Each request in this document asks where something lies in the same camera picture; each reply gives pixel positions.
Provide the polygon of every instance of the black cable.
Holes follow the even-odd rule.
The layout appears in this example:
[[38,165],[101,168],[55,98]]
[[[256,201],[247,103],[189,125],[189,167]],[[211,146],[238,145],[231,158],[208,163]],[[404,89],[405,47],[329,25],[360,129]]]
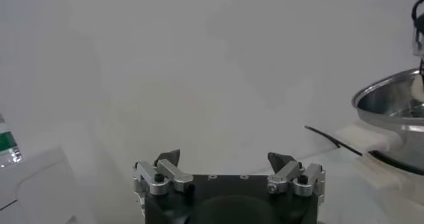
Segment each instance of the black cable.
[[424,0],[418,0],[412,7],[411,17],[412,20],[415,22],[417,20],[417,9],[420,4],[424,3]]
[[313,131],[314,133],[317,133],[317,134],[325,137],[328,140],[330,140],[333,144],[336,145],[337,148],[340,148],[340,146],[342,146],[343,148],[345,148],[345,149],[347,149],[347,150],[349,150],[349,151],[351,151],[351,152],[353,152],[353,153],[355,153],[359,156],[362,156],[361,152],[359,152],[359,151],[355,150],[354,148],[350,147],[349,145],[341,142],[340,140],[336,139],[335,137],[328,135],[327,133],[324,133],[324,132],[322,132],[318,129],[314,129],[313,127],[310,127],[310,126],[307,126],[307,125],[305,125],[305,128],[310,130],[310,131]]

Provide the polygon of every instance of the white wall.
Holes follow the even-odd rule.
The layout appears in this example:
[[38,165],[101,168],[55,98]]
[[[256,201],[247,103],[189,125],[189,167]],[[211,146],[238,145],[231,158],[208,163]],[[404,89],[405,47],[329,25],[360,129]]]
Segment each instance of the white wall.
[[417,65],[415,0],[0,0],[0,111],[61,144],[101,223],[138,223],[131,165],[254,172],[331,148],[354,92]]

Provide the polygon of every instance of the silver metal bracket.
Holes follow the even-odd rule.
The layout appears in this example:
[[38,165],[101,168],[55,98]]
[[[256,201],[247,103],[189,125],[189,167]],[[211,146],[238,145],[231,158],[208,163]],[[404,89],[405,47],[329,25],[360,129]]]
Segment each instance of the silver metal bracket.
[[146,188],[154,196],[162,196],[169,191],[169,179],[157,172],[147,161],[136,163],[134,179],[140,183],[138,188]]
[[324,202],[325,171],[321,165],[310,164],[306,171],[293,181],[294,194],[298,196],[311,196],[316,194],[319,204]]
[[175,190],[179,192],[186,192],[194,179],[193,175],[182,172],[166,159],[158,161],[156,170],[171,180],[174,183]]
[[286,192],[288,184],[302,173],[301,164],[292,160],[288,162],[279,172],[268,176],[266,186],[268,193],[280,194]]

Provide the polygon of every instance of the black screw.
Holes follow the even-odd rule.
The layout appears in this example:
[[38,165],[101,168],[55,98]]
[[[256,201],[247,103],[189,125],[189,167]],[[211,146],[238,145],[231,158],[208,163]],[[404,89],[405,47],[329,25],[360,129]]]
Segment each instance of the black screw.
[[154,175],[154,181],[155,182],[164,182],[165,176],[161,173],[157,173],[157,174]]
[[300,175],[297,177],[297,182],[300,184],[307,184],[308,177],[306,175]]

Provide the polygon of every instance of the white table surface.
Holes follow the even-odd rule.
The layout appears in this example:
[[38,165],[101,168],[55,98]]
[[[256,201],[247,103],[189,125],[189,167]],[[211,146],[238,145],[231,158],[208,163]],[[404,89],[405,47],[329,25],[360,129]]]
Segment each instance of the white table surface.
[[327,171],[325,203],[319,220],[326,224],[390,223],[378,203],[377,193],[353,166],[356,156],[340,148],[300,160],[303,165],[321,164]]

